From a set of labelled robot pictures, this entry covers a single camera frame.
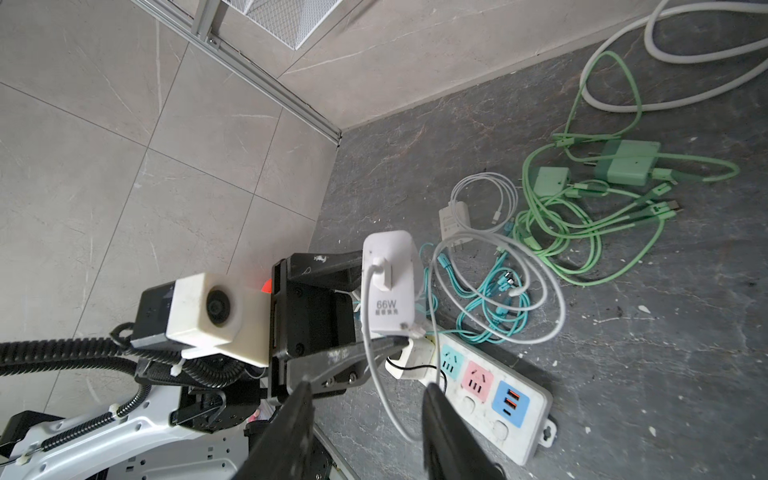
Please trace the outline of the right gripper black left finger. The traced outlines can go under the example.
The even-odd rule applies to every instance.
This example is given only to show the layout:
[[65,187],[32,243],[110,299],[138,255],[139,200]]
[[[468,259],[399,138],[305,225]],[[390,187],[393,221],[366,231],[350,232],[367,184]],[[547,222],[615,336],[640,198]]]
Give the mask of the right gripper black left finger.
[[312,389],[301,382],[269,421],[247,424],[249,454],[233,479],[306,479],[314,442]]

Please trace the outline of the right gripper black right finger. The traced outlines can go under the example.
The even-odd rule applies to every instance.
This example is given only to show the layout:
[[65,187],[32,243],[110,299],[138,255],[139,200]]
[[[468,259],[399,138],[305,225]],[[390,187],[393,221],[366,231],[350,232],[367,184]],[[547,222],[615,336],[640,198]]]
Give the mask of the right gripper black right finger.
[[430,383],[422,401],[424,467],[429,479],[505,479],[442,390]]

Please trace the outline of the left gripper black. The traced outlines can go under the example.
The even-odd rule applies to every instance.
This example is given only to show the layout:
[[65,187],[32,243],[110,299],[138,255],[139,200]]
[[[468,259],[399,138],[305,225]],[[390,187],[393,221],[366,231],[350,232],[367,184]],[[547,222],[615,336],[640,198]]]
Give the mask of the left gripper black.
[[361,250],[295,253],[273,266],[268,401],[285,402],[302,382],[324,398],[370,378],[351,297],[361,282]]

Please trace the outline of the white 66W charger with cable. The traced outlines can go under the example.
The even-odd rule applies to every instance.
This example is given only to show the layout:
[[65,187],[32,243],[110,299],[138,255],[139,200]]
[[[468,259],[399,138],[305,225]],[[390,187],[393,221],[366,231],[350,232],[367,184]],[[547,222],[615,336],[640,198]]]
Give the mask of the white 66W charger with cable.
[[[377,317],[383,317],[388,309],[394,309],[397,302],[403,298],[403,296],[394,290],[398,281],[399,275],[395,272],[393,259],[389,256],[382,254],[382,251],[378,248],[388,242],[387,233],[381,232],[368,236],[364,244],[363,249],[363,280],[361,286],[361,331],[363,334],[363,345],[365,349],[366,360],[370,366],[371,378],[379,395],[379,398],[383,404],[384,410],[393,423],[394,427],[401,434],[401,436],[409,443],[418,444],[423,441],[423,437],[419,434],[410,433],[401,423],[397,417],[389,399],[386,396],[384,387],[381,383],[377,367],[374,365],[374,354],[372,349],[372,337],[373,333],[384,336],[419,336],[420,334],[415,330],[415,315],[411,313],[408,319],[404,322],[395,320],[380,320],[374,326],[370,324],[370,317],[372,315]],[[479,318],[472,315],[472,313],[465,308],[459,301],[450,296],[451,301],[474,322],[477,326],[490,333],[503,341],[518,344],[518,345],[536,345],[547,342],[555,338],[563,329],[566,316],[567,307],[565,297],[562,289],[555,279],[552,271],[544,265],[540,258],[538,258],[528,247],[524,246],[520,242],[497,233],[478,232],[478,231],[461,231],[458,234],[442,241],[435,247],[435,254],[439,254],[448,243],[458,239],[477,239],[482,242],[494,245],[501,248],[507,254],[513,256],[517,263],[522,268],[525,275],[524,284],[515,290],[515,295],[520,295],[527,292],[529,289],[530,275],[534,274],[537,281],[542,286],[542,298],[538,303],[528,306],[527,310],[535,310],[541,307],[548,299],[549,294],[553,293],[556,296],[556,300],[559,306],[559,316],[556,320],[554,328],[547,334],[534,338],[534,339],[520,339],[516,336],[510,336],[497,331],[490,323],[484,322]]]

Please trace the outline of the white multicolour power strip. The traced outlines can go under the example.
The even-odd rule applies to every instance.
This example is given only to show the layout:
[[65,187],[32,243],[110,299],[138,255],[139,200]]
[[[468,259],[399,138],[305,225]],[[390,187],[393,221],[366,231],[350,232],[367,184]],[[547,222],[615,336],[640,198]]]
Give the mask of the white multicolour power strip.
[[557,426],[544,387],[451,334],[440,336],[435,359],[457,413],[512,462],[523,466],[540,446],[552,446]]

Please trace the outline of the white charger with black cable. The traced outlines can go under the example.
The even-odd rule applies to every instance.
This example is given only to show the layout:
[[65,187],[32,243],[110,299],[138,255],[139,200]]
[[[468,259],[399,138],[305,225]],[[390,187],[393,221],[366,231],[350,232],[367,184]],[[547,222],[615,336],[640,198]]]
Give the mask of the white charger with black cable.
[[403,350],[385,360],[384,367],[397,380],[418,381],[424,385],[435,383],[440,375],[438,384],[445,392],[447,376],[443,371],[437,372],[435,353],[435,344],[429,338],[408,339]]

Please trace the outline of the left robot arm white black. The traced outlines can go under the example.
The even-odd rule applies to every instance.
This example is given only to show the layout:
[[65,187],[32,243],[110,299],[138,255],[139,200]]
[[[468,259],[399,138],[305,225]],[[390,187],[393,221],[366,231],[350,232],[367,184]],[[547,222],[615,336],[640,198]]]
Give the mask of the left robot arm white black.
[[358,252],[295,254],[260,291],[201,273],[145,290],[134,321],[102,338],[5,342],[5,376],[102,369],[130,375],[136,394],[91,416],[33,411],[8,423],[6,479],[80,479],[152,449],[242,423],[260,401],[285,403],[365,383],[371,365],[408,343],[413,314],[369,343],[355,339],[351,296],[362,281]]

